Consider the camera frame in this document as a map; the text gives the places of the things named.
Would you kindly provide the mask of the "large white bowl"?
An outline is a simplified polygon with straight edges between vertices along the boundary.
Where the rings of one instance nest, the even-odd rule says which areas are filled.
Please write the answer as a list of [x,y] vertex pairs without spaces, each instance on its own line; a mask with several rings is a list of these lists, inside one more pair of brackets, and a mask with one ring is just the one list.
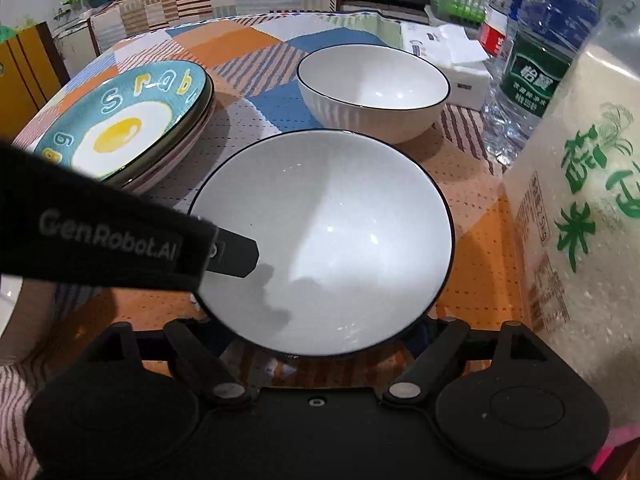
[[0,298],[0,364],[26,359],[54,320],[55,284],[2,275]]

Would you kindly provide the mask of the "teal fried egg plate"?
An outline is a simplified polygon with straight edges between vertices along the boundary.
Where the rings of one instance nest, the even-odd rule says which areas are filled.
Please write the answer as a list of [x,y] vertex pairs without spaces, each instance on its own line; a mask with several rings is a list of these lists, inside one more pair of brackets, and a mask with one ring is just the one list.
[[86,177],[110,180],[168,140],[212,90],[208,73],[190,61],[126,70],[75,102],[32,152]]

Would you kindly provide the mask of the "white ribbed bowl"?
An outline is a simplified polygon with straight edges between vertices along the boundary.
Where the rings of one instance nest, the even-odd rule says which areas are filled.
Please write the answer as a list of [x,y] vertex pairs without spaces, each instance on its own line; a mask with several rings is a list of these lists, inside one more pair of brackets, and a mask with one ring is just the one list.
[[192,216],[254,240],[246,278],[205,274],[196,298],[240,337],[293,356],[339,356],[403,332],[442,292],[454,220],[409,156],[341,130],[243,148],[203,183]]
[[423,58],[376,44],[339,44],[306,55],[296,77],[314,119],[328,129],[388,144],[417,138],[434,126],[450,82]]

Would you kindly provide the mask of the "wooden chair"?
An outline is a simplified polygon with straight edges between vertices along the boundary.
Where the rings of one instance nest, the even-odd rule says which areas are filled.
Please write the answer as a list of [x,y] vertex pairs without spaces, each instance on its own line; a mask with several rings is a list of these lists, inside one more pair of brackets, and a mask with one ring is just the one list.
[[45,22],[3,39],[0,62],[1,140],[11,143],[70,75]]

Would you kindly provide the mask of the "clear bag of rice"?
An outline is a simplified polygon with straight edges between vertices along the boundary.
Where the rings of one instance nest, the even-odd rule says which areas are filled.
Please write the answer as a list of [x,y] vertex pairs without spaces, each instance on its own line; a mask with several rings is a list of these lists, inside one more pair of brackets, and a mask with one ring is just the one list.
[[582,45],[503,179],[530,327],[639,419],[639,3]]

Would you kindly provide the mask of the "colourful patchwork tablecloth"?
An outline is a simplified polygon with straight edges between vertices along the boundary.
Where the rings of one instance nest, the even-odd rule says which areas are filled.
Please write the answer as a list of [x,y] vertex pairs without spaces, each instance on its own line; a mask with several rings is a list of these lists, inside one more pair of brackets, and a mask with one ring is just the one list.
[[[306,54],[334,44],[399,47],[400,25],[375,13],[268,13],[157,29],[122,40],[91,62],[32,118],[15,144],[36,144],[73,103],[125,70],[168,58],[197,62],[215,83],[216,112],[191,153],[150,194],[157,203],[183,210],[218,162],[240,148],[278,132],[314,128],[296,68]],[[509,204],[498,187],[503,170],[487,159],[482,128],[477,113],[447,105],[434,127],[406,143],[404,151],[436,180],[456,224],[456,262],[434,315],[495,330],[524,313]],[[6,479],[30,479],[39,468],[23,422],[32,396],[104,328],[126,321],[138,330],[158,330],[174,318],[202,317],[182,292],[63,285],[55,289],[52,307],[54,324],[42,345],[1,371],[1,474]]]

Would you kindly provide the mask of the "white tissue pack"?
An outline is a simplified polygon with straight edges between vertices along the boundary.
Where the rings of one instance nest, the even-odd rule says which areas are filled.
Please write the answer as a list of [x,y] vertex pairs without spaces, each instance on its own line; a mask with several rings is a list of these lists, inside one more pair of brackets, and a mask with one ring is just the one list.
[[462,26],[402,22],[401,38],[405,51],[436,65],[446,75],[450,104],[480,111],[491,83],[485,64],[489,55],[476,39],[466,36]]

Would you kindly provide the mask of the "patchwork covered counter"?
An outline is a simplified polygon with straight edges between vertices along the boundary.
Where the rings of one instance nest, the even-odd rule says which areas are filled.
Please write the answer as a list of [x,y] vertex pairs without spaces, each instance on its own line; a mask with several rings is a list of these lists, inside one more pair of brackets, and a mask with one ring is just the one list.
[[89,18],[101,52],[126,38],[210,18],[279,11],[331,12],[342,0],[118,0]]

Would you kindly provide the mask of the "red label water bottle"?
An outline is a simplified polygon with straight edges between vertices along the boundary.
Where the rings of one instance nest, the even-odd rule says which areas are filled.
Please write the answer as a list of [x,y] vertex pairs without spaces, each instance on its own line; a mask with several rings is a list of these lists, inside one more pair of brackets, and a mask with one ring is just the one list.
[[485,18],[480,26],[480,45],[493,58],[508,57],[509,34],[522,0],[486,0]]

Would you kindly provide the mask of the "green plastic basket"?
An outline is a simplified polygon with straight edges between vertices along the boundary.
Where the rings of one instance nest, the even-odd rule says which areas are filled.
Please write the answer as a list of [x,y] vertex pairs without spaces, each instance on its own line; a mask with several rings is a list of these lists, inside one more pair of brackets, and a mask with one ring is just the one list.
[[458,25],[478,27],[484,22],[486,0],[430,0],[436,18]]

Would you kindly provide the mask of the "green label water bottle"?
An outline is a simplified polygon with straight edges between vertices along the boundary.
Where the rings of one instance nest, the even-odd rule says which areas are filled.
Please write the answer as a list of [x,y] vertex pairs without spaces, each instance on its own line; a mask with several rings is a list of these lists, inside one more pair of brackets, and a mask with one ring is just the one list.
[[522,1],[480,112],[489,159],[513,164],[598,18],[597,0]]

